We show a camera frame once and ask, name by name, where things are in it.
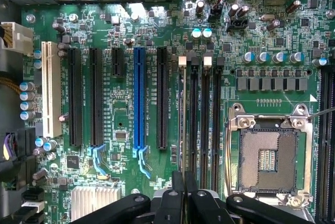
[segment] white connector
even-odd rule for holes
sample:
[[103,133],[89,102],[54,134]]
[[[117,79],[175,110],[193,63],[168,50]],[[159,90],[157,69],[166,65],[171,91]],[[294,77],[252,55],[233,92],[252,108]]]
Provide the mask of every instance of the white connector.
[[44,202],[43,201],[26,201],[22,205],[22,207],[36,207],[37,214],[44,209]]
[[8,21],[1,22],[1,25],[10,33],[10,35],[8,35],[9,43],[7,44],[7,47],[3,40],[1,40],[2,49],[19,52],[29,57],[33,56],[34,33],[31,29]]
[[61,59],[57,44],[42,42],[42,119],[43,137],[62,135]]

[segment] motherboard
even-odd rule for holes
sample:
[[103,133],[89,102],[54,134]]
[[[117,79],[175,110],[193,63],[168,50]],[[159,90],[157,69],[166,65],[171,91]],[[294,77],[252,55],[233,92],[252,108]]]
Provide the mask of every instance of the motherboard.
[[216,1],[23,9],[34,33],[21,118],[35,128],[45,223],[153,197],[175,170],[221,199],[311,218],[322,207],[331,122],[314,115],[333,106],[334,0]]

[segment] black pcie slot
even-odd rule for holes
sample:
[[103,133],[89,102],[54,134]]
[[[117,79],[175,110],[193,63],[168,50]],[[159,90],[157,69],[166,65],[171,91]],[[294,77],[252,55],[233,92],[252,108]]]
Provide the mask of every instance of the black pcie slot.
[[111,75],[114,77],[123,77],[125,72],[124,52],[121,48],[111,50]]
[[197,104],[198,104],[198,67],[191,66],[191,86],[189,90],[189,167],[188,170],[196,175],[197,157]]
[[210,76],[203,70],[201,80],[201,136],[200,136],[200,188],[207,188],[208,137],[209,137],[209,84]]
[[157,149],[165,150],[168,142],[168,50],[157,48]]
[[[335,66],[321,69],[320,111],[335,106]],[[335,113],[319,117],[319,161],[317,178],[316,217],[319,220],[333,221],[335,215]]]
[[211,164],[211,189],[218,190],[219,174],[219,149],[220,149],[220,93],[221,93],[221,68],[214,70],[213,94],[213,137],[212,137],[212,164]]
[[70,145],[83,143],[82,127],[82,58],[79,49],[68,52],[69,136]]
[[103,139],[103,59],[101,49],[90,49],[90,144],[98,147]]

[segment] white pci slot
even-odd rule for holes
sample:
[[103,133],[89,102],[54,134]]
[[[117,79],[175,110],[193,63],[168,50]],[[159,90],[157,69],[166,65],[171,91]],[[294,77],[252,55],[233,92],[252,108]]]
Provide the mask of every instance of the white pci slot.
[[54,42],[42,42],[42,106],[43,137],[62,135],[61,59]]

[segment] ram slot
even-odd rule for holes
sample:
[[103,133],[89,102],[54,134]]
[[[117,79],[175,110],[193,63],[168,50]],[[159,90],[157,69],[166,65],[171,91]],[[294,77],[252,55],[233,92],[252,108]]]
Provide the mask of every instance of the ram slot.
[[62,135],[62,124],[58,120],[61,113],[61,60],[57,56],[57,44],[42,42],[43,137]]
[[212,163],[211,163],[211,189],[218,190],[218,169],[219,169],[219,149],[220,149],[220,93],[221,93],[221,73],[222,68],[216,67],[214,70],[214,94],[213,94],[213,137],[212,137]]
[[168,142],[168,50],[157,48],[157,149],[165,150]]
[[103,139],[103,59],[102,50],[90,49],[90,103],[92,147],[99,147]]
[[134,48],[134,145],[136,150],[144,149],[145,102],[146,102],[146,52]]
[[114,77],[123,77],[125,73],[125,58],[121,48],[111,50],[111,75]]
[[210,73],[204,69],[201,79],[201,131],[200,131],[200,188],[207,188],[209,139],[209,87]]
[[188,170],[196,177],[197,164],[197,111],[198,111],[198,66],[191,66],[191,81],[189,90],[189,163]]
[[79,49],[69,49],[68,76],[70,145],[79,147],[83,143],[82,59]]
[[[335,106],[335,68],[332,65],[321,69],[320,111]],[[319,161],[317,178],[316,216],[320,220],[334,220],[335,213],[335,113],[323,114],[319,117]]]

